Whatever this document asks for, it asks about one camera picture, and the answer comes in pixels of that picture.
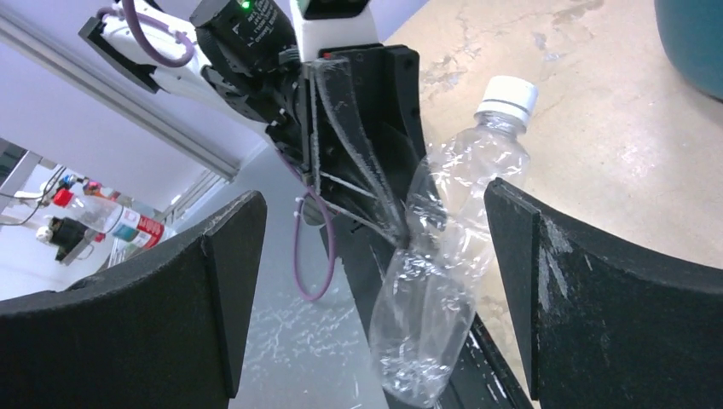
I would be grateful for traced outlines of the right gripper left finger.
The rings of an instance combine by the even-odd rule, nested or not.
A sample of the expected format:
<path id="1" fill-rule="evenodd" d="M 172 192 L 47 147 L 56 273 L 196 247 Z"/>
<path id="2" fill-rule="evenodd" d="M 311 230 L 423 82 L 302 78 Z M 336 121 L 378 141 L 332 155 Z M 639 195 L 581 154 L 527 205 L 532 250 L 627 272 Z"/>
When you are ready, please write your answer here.
<path id="1" fill-rule="evenodd" d="M 263 195 L 249 191 L 63 291 L 2 301 L 2 407 L 227 407 L 266 220 Z"/>

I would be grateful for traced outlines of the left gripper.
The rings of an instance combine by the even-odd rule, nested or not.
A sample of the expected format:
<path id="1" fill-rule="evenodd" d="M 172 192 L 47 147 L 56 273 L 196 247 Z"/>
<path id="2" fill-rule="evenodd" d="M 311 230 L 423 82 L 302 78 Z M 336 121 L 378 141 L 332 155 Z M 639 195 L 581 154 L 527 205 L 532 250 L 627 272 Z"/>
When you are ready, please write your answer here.
<path id="1" fill-rule="evenodd" d="M 328 49 L 302 65 L 288 112 L 298 127 L 271 135 L 327 208 L 390 243 L 408 242 L 404 202 L 426 153 L 418 52 Z"/>

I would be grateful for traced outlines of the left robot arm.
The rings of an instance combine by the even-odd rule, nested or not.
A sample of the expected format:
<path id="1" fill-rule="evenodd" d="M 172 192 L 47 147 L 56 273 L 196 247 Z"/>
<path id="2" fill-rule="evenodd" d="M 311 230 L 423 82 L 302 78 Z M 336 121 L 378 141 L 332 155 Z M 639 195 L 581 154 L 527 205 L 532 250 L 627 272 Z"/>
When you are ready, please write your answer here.
<path id="1" fill-rule="evenodd" d="M 379 41 L 366 1 L 202 1 L 179 19 L 115 1 L 79 36 L 150 92 L 254 129 L 335 213 L 408 243 L 404 201 L 425 155 L 419 54 Z"/>

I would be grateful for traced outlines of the teal plastic bin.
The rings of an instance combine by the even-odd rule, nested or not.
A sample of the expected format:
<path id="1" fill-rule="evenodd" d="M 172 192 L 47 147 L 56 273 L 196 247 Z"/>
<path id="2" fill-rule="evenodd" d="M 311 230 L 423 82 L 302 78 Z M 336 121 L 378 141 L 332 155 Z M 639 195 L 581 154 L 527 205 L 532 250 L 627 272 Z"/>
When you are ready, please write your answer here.
<path id="1" fill-rule="evenodd" d="M 722 0 L 655 0 L 666 56 L 683 79 L 722 99 Z"/>

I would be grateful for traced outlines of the clear bottle white cap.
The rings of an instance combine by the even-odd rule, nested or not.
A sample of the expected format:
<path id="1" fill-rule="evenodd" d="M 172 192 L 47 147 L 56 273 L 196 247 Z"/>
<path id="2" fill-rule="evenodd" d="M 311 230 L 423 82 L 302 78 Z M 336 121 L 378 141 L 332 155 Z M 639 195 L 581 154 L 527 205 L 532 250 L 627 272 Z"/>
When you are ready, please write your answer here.
<path id="1" fill-rule="evenodd" d="M 435 249 L 472 292 L 474 310 L 495 249 L 484 193 L 496 179 L 524 183 L 530 157 L 520 143 L 538 98 L 530 82 L 495 76 L 475 112 L 475 124 L 432 147 L 408 191 L 405 217 L 411 246 Z"/>

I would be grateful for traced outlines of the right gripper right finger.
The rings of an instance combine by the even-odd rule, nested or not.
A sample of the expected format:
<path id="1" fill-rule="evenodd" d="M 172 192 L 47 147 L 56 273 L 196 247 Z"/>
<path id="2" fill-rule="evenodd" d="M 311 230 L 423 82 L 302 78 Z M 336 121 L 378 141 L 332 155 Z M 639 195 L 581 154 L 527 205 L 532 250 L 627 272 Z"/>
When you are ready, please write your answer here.
<path id="1" fill-rule="evenodd" d="M 512 184 L 484 194 L 530 397 L 719 408 L 722 272 L 633 244 Z"/>

